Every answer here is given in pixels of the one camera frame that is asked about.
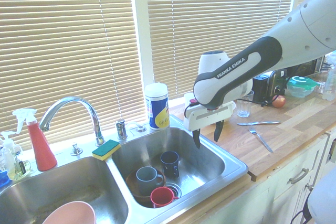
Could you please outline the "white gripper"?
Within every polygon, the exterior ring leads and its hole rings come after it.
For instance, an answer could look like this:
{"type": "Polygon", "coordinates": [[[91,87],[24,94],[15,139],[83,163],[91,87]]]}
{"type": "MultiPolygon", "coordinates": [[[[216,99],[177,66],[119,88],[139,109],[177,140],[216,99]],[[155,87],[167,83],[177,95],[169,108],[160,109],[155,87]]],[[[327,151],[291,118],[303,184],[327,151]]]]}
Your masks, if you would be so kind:
{"type": "Polygon", "coordinates": [[[208,110],[198,102],[185,103],[184,111],[184,127],[192,131],[195,146],[200,149],[200,132],[201,128],[216,123],[214,131],[214,141],[218,142],[224,126],[224,120],[229,119],[233,110],[236,108],[236,103],[230,101],[222,104],[215,110],[208,110]]]}

